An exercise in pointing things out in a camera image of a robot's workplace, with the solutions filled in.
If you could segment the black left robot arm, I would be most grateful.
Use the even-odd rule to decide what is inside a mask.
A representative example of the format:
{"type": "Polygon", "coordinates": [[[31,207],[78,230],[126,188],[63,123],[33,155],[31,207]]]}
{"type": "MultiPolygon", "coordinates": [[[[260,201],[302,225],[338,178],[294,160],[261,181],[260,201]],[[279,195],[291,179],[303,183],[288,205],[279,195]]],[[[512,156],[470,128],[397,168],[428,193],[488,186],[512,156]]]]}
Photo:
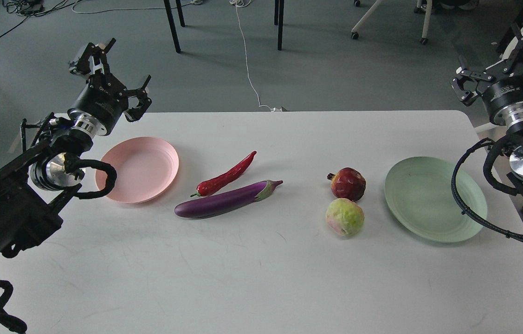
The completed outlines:
{"type": "MultiPolygon", "coordinates": [[[[136,122],[151,105],[150,76],[130,90],[111,73],[107,54],[114,44],[89,43],[70,62],[70,72],[85,78],[85,87],[66,116],[22,121],[22,153],[0,169],[0,256],[13,258],[51,237],[71,199],[102,198],[113,190],[115,168],[81,154],[94,137],[110,135],[121,116],[136,122]]],[[[5,311],[12,294],[12,284],[0,280],[0,324],[24,334],[26,323],[5,311]]]]}

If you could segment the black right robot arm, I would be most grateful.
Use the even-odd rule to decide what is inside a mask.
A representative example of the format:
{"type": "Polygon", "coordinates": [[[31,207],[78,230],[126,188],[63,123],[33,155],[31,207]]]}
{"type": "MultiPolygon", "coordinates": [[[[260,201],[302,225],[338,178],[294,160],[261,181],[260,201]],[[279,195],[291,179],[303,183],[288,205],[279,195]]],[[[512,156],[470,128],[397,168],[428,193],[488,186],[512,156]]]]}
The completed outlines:
{"type": "MultiPolygon", "coordinates": [[[[469,155],[487,148],[483,165],[487,182],[502,193],[523,198],[523,34],[516,24],[511,29],[517,42],[506,59],[486,70],[473,71],[463,57],[459,58],[460,68],[452,79],[457,99],[470,106],[480,98],[490,123],[504,126],[506,133],[497,141],[480,140],[461,156],[452,172],[452,196],[462,213],[478,224],[523,243],[522,234],[504,230],[473,211],[459,194],[456,181],[458,170],[469,155]]],[[[523,218],[523,207],[520,214],[523,218]]]]}

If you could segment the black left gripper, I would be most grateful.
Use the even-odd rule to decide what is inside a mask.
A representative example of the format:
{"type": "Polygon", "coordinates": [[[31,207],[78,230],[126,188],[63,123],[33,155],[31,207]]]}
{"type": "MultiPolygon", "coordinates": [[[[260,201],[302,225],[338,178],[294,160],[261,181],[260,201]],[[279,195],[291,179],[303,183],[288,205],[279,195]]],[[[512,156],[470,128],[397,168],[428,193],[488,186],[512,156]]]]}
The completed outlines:
{"type": "Polygon", "coordinates": [[[97,120],[97,135],[110,135],[122,112],[128,122],[139,121],[152,104],[147,86],[151,75],[145,77],[141,87],[127,90],[126,85],[110,74],[107,53],[115,44],[111,38],[106,44],[89,42],[84,49],[79,49],[69,63],[69,72],[81,76],[86,85],[67,114],[76,120],[79,116],[89,116],[97,120]],[[136,106],[129,108],[129,98],[136,98],[136,106]]]}

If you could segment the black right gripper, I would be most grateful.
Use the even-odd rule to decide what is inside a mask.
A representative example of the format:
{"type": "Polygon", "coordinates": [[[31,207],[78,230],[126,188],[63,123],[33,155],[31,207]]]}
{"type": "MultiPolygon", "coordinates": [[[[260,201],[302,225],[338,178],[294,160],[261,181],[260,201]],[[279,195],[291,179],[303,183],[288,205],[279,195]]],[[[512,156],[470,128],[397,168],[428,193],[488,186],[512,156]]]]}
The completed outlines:
{"type": "Polygon", "coordinates": [[[507,47],[503,65],[474,71],[464,56],[458,56],[459,67],[452,78],[452,89],[464,106],[482,97],[490,123],[506,127],[523,123],[523,32],[516,24],[511,25],[511,31],[516,44],[507,47]]]}

